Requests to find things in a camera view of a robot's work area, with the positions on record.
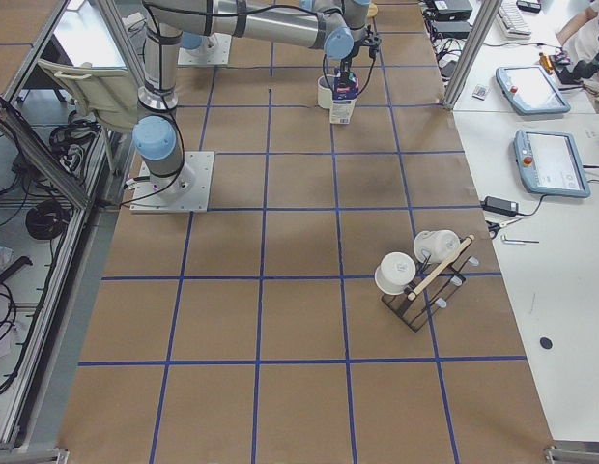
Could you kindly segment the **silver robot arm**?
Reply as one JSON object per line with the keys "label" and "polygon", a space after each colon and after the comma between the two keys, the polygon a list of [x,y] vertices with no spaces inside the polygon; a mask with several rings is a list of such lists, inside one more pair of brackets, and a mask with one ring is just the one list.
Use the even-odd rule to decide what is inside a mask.
{"label": "silver robot arm", "polygon": [[175,120],[181,64],[213,66],[228,61],[231,38],[320,50],[339,65],[329,87],[333,124],[346,124],[364,88],[352,71],[363,48],[376,56],[381,38],[367,23],[366,1],[146,1],[144,83],[139,87],[132,140],[143,159],[130,207],[137,212],[203,212],[209,203],[214,153],[185,149]]}

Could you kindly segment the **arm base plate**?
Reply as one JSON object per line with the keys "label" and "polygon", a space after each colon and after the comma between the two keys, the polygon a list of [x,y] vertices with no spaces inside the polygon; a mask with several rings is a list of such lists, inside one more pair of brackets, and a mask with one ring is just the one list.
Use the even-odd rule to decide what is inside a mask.
{"label": "arm base plate", "polygon": [[133,201],[128,206],[136,213],[205,213],[209,207],[213,170],[212,151],[187,151],[178,178],[152,175],[143,160],[139,175],[149,180],[135,185]]}
{"label": "arm base plate", "polygon": [[226,66],[229,61],[232,37],[214,33],[199,36],[183,32],[178,65],[180,67]]}

